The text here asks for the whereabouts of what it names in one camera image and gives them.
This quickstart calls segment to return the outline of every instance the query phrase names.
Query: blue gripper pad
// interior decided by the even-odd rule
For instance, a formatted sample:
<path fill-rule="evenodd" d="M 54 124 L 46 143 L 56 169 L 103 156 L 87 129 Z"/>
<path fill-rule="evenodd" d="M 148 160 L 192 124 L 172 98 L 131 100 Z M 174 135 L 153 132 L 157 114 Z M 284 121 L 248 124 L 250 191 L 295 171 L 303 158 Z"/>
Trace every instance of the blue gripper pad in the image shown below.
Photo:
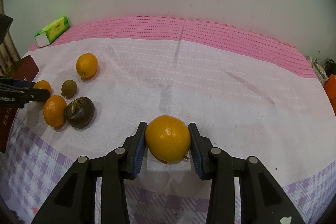
<path fill-rule="evenodd" d="M 21 81 L 10 77 L 0 77 L 0 84 L 11 85 L 18 88 L 32 88 L 36 83 Z"/>
<path fill-rule="evenodd" d="M 145 131 L 147 124 L 141 122 L 133 137 L 130 150 L 127 153 L 127 169 L 128 173 L 132 173 L 133 179 L 137 177 L 140 173 L 142 159 L 145 153 L 146 142 L 145 142 Z"/>
<path fill-rule="evenodd" d="M 203 139 L 194 122 L 188 125 L 191 136 L 191 157 L 193 158 L 195 172 L 200 179 L 205 179 L 205 175 L 210 173 L 209 155 Z"/>

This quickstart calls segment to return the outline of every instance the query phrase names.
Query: small green fruit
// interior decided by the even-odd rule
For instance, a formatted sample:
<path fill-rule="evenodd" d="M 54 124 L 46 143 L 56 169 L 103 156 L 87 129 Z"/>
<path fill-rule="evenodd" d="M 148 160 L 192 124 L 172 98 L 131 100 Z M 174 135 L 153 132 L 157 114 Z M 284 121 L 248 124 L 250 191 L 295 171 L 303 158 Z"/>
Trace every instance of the small green fruit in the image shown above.
<path fill-rule="evenodd" d="M 77 92 L 77 84 L 73 80 L 66 80 L 62 85 L 62 95 L 66 98 L 73 97 Z"/>

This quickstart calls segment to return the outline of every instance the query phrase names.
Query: orange bag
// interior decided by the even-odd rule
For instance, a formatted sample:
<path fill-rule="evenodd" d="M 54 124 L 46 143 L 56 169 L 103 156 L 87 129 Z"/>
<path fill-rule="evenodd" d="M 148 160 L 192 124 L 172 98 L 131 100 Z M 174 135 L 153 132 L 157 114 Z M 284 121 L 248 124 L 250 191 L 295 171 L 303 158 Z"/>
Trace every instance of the orange bag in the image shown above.
<path fill-rule="evenodd" d="M 336 76 L 330 75 L 328 82 L 324 86 L 325 93 L 329 100 L 336 98 Z"/>
<path fill-rule="evenodd" d="M 327 94 L 331 106 L 336 114 L 336 76 L 330 75 L 328 82 L 324 86 L 325 93 Z"/>

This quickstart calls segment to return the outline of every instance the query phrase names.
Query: purple plaid pattern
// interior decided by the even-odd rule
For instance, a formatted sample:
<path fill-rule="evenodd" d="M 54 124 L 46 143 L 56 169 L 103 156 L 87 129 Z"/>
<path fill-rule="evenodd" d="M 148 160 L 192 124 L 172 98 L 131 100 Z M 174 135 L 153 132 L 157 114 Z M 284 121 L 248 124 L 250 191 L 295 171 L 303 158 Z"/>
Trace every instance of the purple plaid pattern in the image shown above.
<path fill-rule="evenodd" d="M 73 163 L 16 119 L 7 151 L 0 156 L 0 194 L 26 222 L 34 217 L 53 187 Z M 284 186 L 305 223 L 314 224 L 336 193 L 336 161 L 305 180 Z M 209 200 L 159 194 L 125 185 L 131 224 L 203 224 Z M 96 187 L 95 223 L 100 222 L 101 180 Z M 236 193 L 235 224 L 240 224 L 240 196 Z"/>
<path fill-rule="evenodd" d="M 31 223 L 73 162 L 16 119 L 7 151 L 0 157 L 0 194 L 11 210 Z"/>

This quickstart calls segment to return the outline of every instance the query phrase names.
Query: metal screw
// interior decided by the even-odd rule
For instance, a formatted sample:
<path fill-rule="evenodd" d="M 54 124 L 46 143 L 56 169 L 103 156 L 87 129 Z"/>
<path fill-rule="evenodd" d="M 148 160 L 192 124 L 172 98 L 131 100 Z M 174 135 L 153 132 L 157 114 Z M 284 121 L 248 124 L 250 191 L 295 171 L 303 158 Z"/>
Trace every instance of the metal screw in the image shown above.
<path fill-rule="evenodd" d="M 249 162 L 252 164 L 256 164 L 258 162 L 258 159 L 256 157 L 249 157 Z"/>
<path fill-rule="evenodd" d="M 115 153 L 117 153 L 118 155 L 121 155 L 125 152 L 125 148 L 123 147 L 118 147 L 116 150 L 115 150 Z"/>
<path fill-rule="evenodd" d="M 211 148 L 211 153 L 218 155 L 221 152 L 221 150 L 218 147 Z"/>
<path fill-rule="evenodd" d="M 86 162 L 86 156 L 80 156 L 77 160 L 80 164 L 83 164 Z"/>

